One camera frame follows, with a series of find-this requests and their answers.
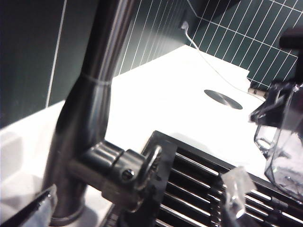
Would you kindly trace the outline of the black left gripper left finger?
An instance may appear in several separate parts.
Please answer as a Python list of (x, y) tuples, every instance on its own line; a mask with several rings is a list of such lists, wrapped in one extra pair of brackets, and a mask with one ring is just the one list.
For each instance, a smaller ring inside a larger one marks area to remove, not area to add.
[(57, 187), (52, 184), (10, 217), (1, 227), (48, 227), (57, 205)]

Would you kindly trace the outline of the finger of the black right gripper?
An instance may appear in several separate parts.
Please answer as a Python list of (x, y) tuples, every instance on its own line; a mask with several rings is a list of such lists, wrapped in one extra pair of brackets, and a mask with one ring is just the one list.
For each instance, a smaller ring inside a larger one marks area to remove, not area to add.
[(280, 127), (283, 111), (291, 94), (291, 84), (274, 84), (266, 100), (249, 115), (249, 121), (257, 125)]

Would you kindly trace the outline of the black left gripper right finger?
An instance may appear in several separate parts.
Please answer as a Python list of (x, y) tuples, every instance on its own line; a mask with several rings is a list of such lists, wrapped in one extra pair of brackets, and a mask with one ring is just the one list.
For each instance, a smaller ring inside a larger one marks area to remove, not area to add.
[(249, 174), (242, 166), (221, 175), (226, 186), (221, 204), (222, 227), (255, 227), (256, 222), (246, 214), (245, 195), (256, 189)]

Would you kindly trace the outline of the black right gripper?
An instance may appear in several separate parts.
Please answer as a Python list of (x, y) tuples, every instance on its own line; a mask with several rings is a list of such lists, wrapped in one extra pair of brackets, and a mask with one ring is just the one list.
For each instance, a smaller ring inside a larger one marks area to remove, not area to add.
[(298, 51), (298, 58), (294, 77), (291, 79), (294, 83), (303, 82), (303, 28), (294, 27), (286, 29), (279, 38), (279, 46), (282, 49)]

